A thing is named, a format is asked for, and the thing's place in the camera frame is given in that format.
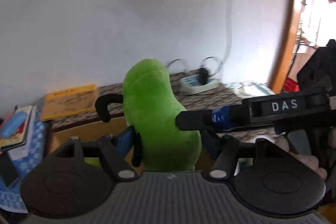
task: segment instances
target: metal screw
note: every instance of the metal screw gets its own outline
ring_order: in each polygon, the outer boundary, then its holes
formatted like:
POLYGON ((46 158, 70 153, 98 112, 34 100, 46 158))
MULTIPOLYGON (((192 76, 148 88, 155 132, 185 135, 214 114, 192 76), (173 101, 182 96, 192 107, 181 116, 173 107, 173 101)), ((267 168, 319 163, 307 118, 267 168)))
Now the metal screw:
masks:
POLYGON ((214 179, 223 179, 227 176, 227 173, 223 170, 212 170, 209 175, 214 179))
POLYGON ((121 170, 118 172, 118 176, 122 179, 132 179, 135 177, 135 173, 132 170, 121 170))

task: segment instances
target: white wall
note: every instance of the white wall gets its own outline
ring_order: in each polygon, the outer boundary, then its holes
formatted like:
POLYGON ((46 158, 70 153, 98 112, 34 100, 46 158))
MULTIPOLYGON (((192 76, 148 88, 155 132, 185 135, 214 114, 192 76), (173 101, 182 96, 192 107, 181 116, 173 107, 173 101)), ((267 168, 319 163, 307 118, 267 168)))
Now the white wall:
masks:
MULTIPOLYGON (((287 1, 233 0, 224 82, 268 80, 287 1)), ((0 44, 3 113, 53 90, 122 82, 143 58, 196 69, 222 57, 226 0, 0 0, 0 44)))

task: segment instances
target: blue cloth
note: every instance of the blue cloth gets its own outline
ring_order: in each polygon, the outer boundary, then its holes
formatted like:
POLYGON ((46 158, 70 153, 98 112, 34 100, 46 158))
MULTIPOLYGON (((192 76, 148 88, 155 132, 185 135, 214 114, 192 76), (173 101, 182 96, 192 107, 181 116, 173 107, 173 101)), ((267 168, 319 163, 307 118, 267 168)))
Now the blue cloth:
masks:
POLYGON ((31 137, 29 154, 27 157, 14 160, 13 164, 19 173, 19 180, 10 188, 6 188, 0 178, 0 207, 14 213, 28 213, 20 196, 20 185, 23 178, 33 170, 43 159, 44 134, 46 124, 40 121, 40 111, 36 113, 34 132, 31 137))

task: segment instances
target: granite countertop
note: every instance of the granite countertop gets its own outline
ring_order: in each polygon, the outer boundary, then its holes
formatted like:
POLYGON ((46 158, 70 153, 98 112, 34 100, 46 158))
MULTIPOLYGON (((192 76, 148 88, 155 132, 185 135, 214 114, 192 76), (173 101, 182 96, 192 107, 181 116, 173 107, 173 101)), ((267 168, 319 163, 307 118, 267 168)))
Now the granite countertop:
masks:
MULTIPOLYGON (((179 79, 183 76, 183 73, 171 75, 170 82, 175 97, 187 110, 213 109, 224 105, 239 104, 241 102, 241 98, 235 95, 231 90, 227 89, 224 85, 220 85, 213 90, 205 91, 199 94, 187 95, 179 88, 179 79)), ((98 88, 98 95, 100 96, 108 93, 121 94, 121 90, 121 83, 107 85, 98 88)), ((122 117, 124 115, 121 104, 110 104, 109 111, 112 118, 122 117)), ((70 127, 86 124, 88 122, 96 122, 99 120, 100 119, 95 111, 84 112, 65 118, 55 119, 51 130, 52 132, 58 132, 70 127)), ((274 129, 272 128, 244 132, 233 132, 231 133, 231 135, 240 138, 242 141, 245 142, 250 141, 257 135, 268 135, 270 137, 276 136, 274 133, 274 129)))

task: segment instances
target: blue tape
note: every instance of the blue tape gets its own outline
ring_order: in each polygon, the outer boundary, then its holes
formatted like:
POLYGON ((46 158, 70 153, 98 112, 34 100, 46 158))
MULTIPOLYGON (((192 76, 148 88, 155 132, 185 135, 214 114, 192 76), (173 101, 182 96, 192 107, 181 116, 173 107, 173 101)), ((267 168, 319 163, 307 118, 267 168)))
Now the blue tape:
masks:
POLYGON ((230 107, 224 106, 221 108, 216 108, 212 111, 212 122, 219 129, 230 129, 232 128, 232 124, 230 121, 230 107))
POLYGON ((118 136, 118 152, 126 157, 134 144, 134 127, 130 126, 118 136))

